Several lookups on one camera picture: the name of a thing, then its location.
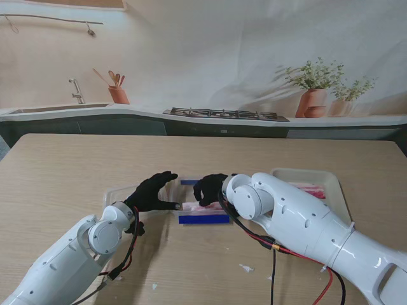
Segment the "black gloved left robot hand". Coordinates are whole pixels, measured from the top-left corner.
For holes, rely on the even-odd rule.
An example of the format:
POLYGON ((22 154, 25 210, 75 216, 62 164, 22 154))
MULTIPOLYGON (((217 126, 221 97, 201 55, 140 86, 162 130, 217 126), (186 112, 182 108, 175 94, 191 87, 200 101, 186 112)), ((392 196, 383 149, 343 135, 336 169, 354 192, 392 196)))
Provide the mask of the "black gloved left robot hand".
POLYGON ((164 201, 158 198, 159 191, 178 178, 178 174, 171 171, 156 173, 152 177, 139 184, 136 190, 124 201, 130 208, 136 208, 138 212, 150 212, 153 210, 179 210, 181 205, 177 202, 164 201))

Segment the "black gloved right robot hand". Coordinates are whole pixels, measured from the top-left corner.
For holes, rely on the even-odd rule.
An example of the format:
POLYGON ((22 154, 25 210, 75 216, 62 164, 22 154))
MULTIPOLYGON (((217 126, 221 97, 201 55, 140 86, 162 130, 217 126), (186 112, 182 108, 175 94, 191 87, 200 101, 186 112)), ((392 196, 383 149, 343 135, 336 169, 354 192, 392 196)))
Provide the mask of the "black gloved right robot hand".
POLYGON ((206 175, 200 179, 193 187, 195 199, 201 207, 209 206, 218 201, 218 194, 223 189, 224 183, 235 175, 225 175, 223 173, 206 175))

